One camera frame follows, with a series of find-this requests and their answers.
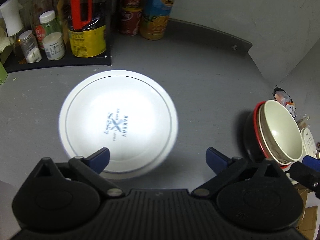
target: gray countertop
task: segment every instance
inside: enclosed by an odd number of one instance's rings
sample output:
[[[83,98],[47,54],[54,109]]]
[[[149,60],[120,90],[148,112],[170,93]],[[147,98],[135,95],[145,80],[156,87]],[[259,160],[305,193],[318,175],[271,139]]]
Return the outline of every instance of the gray countertop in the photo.
[[[130,188],[188,188],[211,179],[205,152],[242,156],[239,134],[254,106],[272,97],[248,54],[205,42],[118,36],[113,65],[74,66],[10,73],[0,85],[0,180],[21,186],[40,158],[67,161],[58,118],[68,93],[82,80],[110,69],[142,73],[172,97],[179,117],[177,142],[152,172],[117,184]]]

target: yellow label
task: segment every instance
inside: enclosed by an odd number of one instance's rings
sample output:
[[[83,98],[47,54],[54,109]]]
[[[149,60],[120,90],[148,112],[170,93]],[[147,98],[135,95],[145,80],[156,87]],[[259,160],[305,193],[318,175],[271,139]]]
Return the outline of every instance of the yellow label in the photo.
[[[106,26],[84,31],[72,32],[69,30],[70,46],[76,57],[94,57],[106,51],[104,32]]]

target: gray wall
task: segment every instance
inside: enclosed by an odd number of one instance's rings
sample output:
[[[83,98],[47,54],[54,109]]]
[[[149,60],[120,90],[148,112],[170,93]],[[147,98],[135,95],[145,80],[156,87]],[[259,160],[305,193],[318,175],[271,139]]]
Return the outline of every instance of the gray wall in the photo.
[[[176,0],[171,18],[251,42],[249,54],[270,87],[320,37],[320,0]]]
[[[310,130],[320,141],[320,40],[298,65],[278,84],[296,103],[297,120],[310,115]]]

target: cardboard box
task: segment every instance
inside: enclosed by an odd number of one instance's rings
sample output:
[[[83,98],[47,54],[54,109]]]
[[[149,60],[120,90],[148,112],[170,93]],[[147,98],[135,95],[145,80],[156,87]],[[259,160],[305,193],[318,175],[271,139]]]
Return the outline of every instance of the cardboard box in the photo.
[[[318,207],[313,206],[305,208],[302,214],[302,220],[297,230],[308,240],[313,240],[316,231]]]
[[[307,189],[306,187],[302,186],[301,184],[296,184],[295,188],[297,189],[300,197],[303,201],[303,212],[298,221],[298,225],[296,229],[303,234],[303,236],[308,240],[313,240],[315,231],[316,231],[316,221],[317,221],[317,212],[318,207],[308,207],[306,208],[306,202],[308,198],[308,193],[312,192],[311,190]]]
[[[12,52],[12,46],[7,46],[4,48],[3,52],[0,54],[0,62],[4,65],[5,61]]]
[[[7,78],[8,73],[5,71],[3,65],[0,62],[0,85],[5,82],[5,79]]]

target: plate rim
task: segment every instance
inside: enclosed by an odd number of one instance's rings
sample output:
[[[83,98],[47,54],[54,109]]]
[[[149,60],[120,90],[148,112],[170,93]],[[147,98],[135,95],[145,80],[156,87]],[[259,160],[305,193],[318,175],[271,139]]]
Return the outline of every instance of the plate rim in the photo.
[[[100,73],[96,73],[84,80],[82,80],[78,85],[76,85],[71,92],[67,95],[66,99],[64,100],[60,114],[59,114],[59,137],[60,141],[62,143],[62,146],[69,158],[73,158],[77,156],[76,152],[74,152],[73,148],[71,147],[69,141],[68,141],[68,136],[67,136],[67,131],[65,128],[65,121],[67,119],[68,115],[68,109],[70,105],[72,104],[72,101],[74,98],[77,96],[77,94],[86,86],[89,84],[100,80],[102,78],[107,78],[111,76],[125,76],[125,77],[131,77],[131,78],[136,78],[149,86],[151,86],[156,92],[162,97],[164,100],[165,104],[168,107],[169,115],[171,117],[171,133],[169,134],[169,139],[166,143],[166,146],[163,148],[162,152],[159,152],[157,157],[147,165],[133,171],[128,171],[128,172],[108,172],[108,171],[103,171],[101,175],[107,179],[128,179],[132,177],[137,177],[140,175],[143,175],[151,170],[153,170],[155,167],[160,165],[166,157],[169,155],[171,150],[174,147],[174,144],[176,142],[177,136],[178,136],[178,128],[179,128],[179,123],[178,123],[178,116],[177,116],[177,111],[174,106],[174,103],[169,96],[169,94],[164,90],[162,86],[160,86],[156,81],[153,79],[129,70],[107,70],[103,71]]]

